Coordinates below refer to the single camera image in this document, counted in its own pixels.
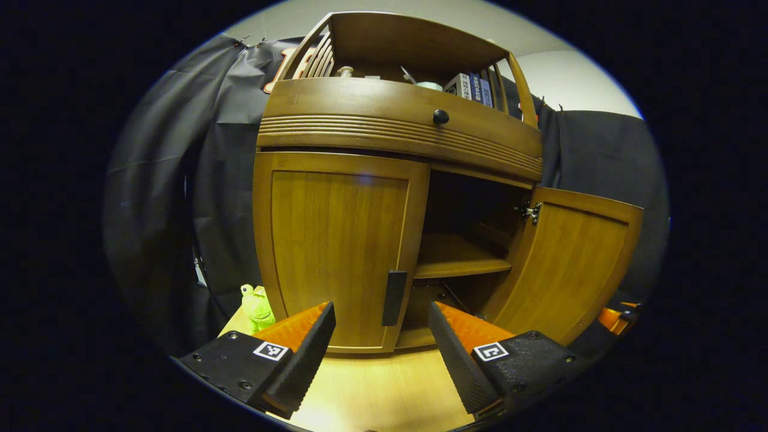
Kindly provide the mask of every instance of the open cabinet door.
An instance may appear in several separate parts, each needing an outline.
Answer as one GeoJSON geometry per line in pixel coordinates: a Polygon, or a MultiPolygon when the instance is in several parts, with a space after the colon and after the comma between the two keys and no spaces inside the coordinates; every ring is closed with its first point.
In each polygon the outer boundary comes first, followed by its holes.
{"type": "Polygon", "coordinates": [[[511,251],[512,270],[485,312],[514,334],[537,330],[570,344],[600,314],[627,272],[642,208],[593,195],[536,188],[511,251]]]}

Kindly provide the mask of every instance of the door handle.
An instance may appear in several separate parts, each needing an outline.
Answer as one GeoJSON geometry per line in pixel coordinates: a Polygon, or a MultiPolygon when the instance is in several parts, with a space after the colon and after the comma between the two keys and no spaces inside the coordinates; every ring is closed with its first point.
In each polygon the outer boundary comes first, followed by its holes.
{"type": "Polygon", "coordinates": [[[400,316],[402,296],[406,292],[407,271],[390,271],[386,281],[386,295],[384,297],[384,313],[382,314],[382,327],[397,325],[400,316]]]}

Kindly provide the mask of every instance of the door hinge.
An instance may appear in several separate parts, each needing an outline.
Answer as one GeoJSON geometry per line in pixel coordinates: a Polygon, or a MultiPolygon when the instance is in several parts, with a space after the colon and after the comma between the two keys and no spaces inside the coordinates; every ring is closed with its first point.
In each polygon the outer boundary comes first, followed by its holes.
{"type": "Polygon", "coordinates": [[[526,201],[522,207],[515,207],[515,211],[517,211],[523,217],[523,220],[528,219],[528,216],[530,216],[531,222],[536,225],[538,224],[538,216],[541,210],[541,203],[537,202],[533,208],[530,208],[529,205],[531,205],[531,202],[526,201]]]}

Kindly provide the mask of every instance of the top shelf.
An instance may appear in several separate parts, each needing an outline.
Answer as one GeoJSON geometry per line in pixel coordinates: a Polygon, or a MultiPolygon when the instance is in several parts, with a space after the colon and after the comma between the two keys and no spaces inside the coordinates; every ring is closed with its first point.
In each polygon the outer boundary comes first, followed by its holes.
{"type": "Polygon", "coordinates": [[[329,23],[337,65],[392,63],[453,78],[506,60],[509,52],[457,28],[404,15],[340,12],[329,23]]]}

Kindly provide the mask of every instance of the black fabric backdrop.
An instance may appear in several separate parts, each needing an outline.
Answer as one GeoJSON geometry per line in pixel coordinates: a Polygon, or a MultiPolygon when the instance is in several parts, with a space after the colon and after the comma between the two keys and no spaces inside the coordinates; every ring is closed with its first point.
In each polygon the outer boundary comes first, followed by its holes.
{"type": "MultiPolygon", "coordinates": [[[[104,246],[123,295],[155,341],[185,355],[216,337],[261,284],[253,243],[256,137],[285,48],[301,38],[244,47],[218,35],[174,66],[129,118],[107,172],[104,246]],[[199,254],[206,285],[194,273],[199,254]]],[[[504,78],[510,114],[515,84],[504,78]]],[[[543,135],[542,186],[645,209],[641,239],[617,296],[645,302],[669,228],[667,185],[644,121],[553,110],[535,98],[543,135]]],[[[596,356],[615,337],[593,323],[571,347],[596,356]]]]}

